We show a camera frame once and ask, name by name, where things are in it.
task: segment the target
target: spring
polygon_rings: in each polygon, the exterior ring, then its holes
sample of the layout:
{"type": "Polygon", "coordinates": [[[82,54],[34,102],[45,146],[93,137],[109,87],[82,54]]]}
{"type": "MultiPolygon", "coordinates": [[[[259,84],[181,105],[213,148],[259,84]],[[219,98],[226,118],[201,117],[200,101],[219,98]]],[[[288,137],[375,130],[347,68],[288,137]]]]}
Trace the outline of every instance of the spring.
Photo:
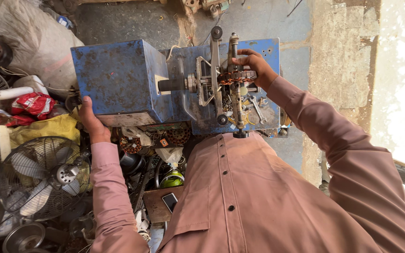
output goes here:
{"type": "Polygon", "coordinates": [[[233,44],[232,45],[232,57],[237,58],[238,54],[237,54],[237,44],[233,44]]]}

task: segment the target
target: shirt pocket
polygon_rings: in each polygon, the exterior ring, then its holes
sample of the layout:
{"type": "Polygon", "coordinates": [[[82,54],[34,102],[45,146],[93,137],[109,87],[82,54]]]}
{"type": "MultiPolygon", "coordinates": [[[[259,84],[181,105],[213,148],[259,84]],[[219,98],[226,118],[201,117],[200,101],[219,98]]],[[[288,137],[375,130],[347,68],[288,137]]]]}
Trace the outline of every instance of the shirt pocket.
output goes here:
{"type": "Polygon", "coordinates": [[[157,251],[178,234],[209,229],[209,194],[210,187],[206,186],[178,201],[157,251]]]}

